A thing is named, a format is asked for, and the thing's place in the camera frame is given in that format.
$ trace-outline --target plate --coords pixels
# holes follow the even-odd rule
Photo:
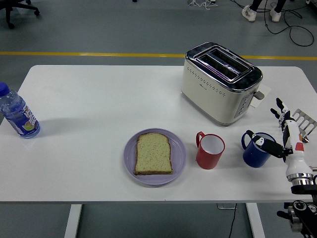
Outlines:
[[[138,137],[145,133],[161,133],[168,137],[168,142],[171,147],[170,159],[172,162],[173,174],[172,175],[135,175],[134,167],[136,162],[136,146]],[[124,149],[124,164],[130,175],[136,180],[146,183],[148,185],[162,185],[176,179],[183,172],[186,161],[187,152],[184,143],[174,133],[160,128],[150,128],[136,133],[128,141]]]

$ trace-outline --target white table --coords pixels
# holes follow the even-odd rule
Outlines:
[[[182,66],[38,65],[19,94],[41,124],[39,135],[22,139],[6,120],[0,126],[0,202],[105,201],[285,202],[311,200],[294,195],[287,166],[271,157],[252,168],[242,159],[241,136],[250,129],[282,144],[277,109],[280,97],[295,111],[317,119],[317,94],[297,67],[260,67],[271,92],[237,122],[214,124],[181,95]],[[187,164],[174,181],[153,187],[128,174],[127,141],[147,128],[178,135]],[[196,133],[221,136],[226,149],[213,170],[195,161]],[[305,145],[308,165],[316,166],[317,131]]]

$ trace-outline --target plastic bottle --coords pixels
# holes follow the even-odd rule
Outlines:
[[[23,138],[32,138],[40,132],[40,124],[17,92],[0,82],[0,111]]]

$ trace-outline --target floor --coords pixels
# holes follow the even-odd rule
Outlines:
[[[188,50],[208,41],[257,66],[297,66],[317,89],[317,47],[312,37],[317,36],[317,14],[305,0],[287,0],[284,9],[298,9],[298,14],[285,13],[292,27],[284,31],[284,15],[272,23],[268,12],[258,12],[250,23],[230,0],[216,0],[217,6],[210,9],[188,6],[186,0],[77,0],[76,4],[32,0],[32,4],[40,15],[14,8],[13,30],[6,24],[5,10],[0,11],[0,78],[15,90],[34,65],[183,65]],[[268,0],[266,8],[274,4]],[[270,33],[264,15],[270,31],[282,32]],[[301,237],[291,232],[287,220],[276,216],[283,204],[258,207],[266,237]],[[69,204],[0,204],[0,238],[64,237],[69,209]],[[77,237],[228,237],[232,219],[233,210],[218,210],[216,204],[88,204],[83,206]],[[253,237],[245,204],[238,204],[231,237]]]

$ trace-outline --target power cord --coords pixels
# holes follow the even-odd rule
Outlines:
[[[234,219],[236,218],[236,211],[237,211],[237,203],[236,203],[236,205],[235,205],[235,207],[234,207],[233,220],[232,220],[232,223],[231,223],[231,229],[230,229],[230,234],[229,234],[229,237],[228,237],[228,238],[230,238],[230,237],[231,237],[231,234],[232,234],[233,222],[234,222]]]
[[[264,22],[265,22],[265,26],[266,26],[267,30],[268,30],[270,33],[274,34],[274,35],[277,35],[277,34],[283,32],[283,31],[285,31],[286,29],[290,28],[289,38],[291,39],[291,41],[292,41],[295,45],[297,45],[297,46],[302,46],[302,47],[311,46],[311,45],[314,43],[314,41],[315,41],[315,38],[314,38],[314,35],[312,34],[312,32],[310,32],[307,28],[302,27],[302,26],[297,26],[297,25],[291,26],[291,25],[289,25],[289,24],[287,23],[287,21],[286,21],[286,19],[285,19],[285,14],[286,14],[287,12],[290,12],[290,13],[296,15],[298,18],[302,19],[303,17],[301,16],[301,14],[299,14],[299,13],[297,13],[297,12],[295,11],[295,10],[298,10],[298,9],[294,9],[294,10],[282,10],[282,11],[284,11],[283,17],[284,17],[284,22],[285,22],[285,24],[287,25],[287,27],[285,27],[283,30],[281,30],[281,31],[279,31],[279,32],[272,32],[272,31],[270,31],[270,29],[268,28],[268,24],[266,23],[265,11],[264,11]],[[311,42],[310,44],[308,44],[308,45],[300,45],[300,44],[296,43],[296,42],[293,40],[292,35],[291,35],[292,30],[293,30],[294,27],[298,27],[298,28],[302,28],[302,29],[306,30],[306,31],[312,36],[312,42]]]
[[[197,5],[197,6],[200,6],[200,7],[204,6],[206,8],[206,10],[210,10],[210,7],[212,7],[212,6],[218,6],[217,4],[215,4],[215,0],[205,0],[205,2],[203,2],[200,5],[196,2],[196,0],[188,0],[187,4],[188,5]]]
[[[236,0],[230,0],[230,1],[236,3],[236,4],[237,4],[239,7],[241,7],[241,8],[244,7],[243,5],[240,5],[239,3],[237,3]],[[315,38],[314,38],[314,35],[312,34],[311,31],[309,31],[307,28],[302,27],[302,26],[289,25],[289,24],[287,23],[286,19],[285,19],[285,14],[286,14],[287,12],[292,13],[292,14],[294,14],[295,16],[297,16],[298,18],[302,19],[303,17],[301,16],[301,14],[299,14],[298,12],[296,12],[296,10],[300,10],[300,9],[302,9],[302,8],[308,7],[308,5],[307,5],[307,6],[304,6],[304,7],[297,8],[297,9],[282,10],[282,12],[284,12],[284,14],[283,14],[284,22],[285,22],[285,24],[287,25],[287,27],[285,27],[283,30],[281,30],[281,31],[279,31],[279,32],[272,32],[272,31],[268,28],[268,24],[267,24],[266,18],[265,18],[265,13],[268,12],[268,11],[270,11],[269,9],[266,8],[266,4],[267,4],[267,0],[266,0],[266,2],[265,2],[264,9],[260,9],[260,11],[257,10],[257,12],[264,13],[265,27],[267,28],[267,30],[268,30],[271,34],[277,35],[277,34],[283,32],[283,31],[285,31],[285,30],[287,30],[287,29],[290,29],[290,31],[289,31],[289,37],[290,37],[291,41],[292,41],[295,45],[301,46],[301,47],[308,47],[308,46],[311,46],[311,45],[314,43]],[[296,43],[296,42],[293,40],[293,38],[292,38],[292,30],[293,30],[295,27],[304,29],[304,30],[306,30],[306,31],[311,35],[312,41],[311,41],[310,44],[301,45],[301,44]]]

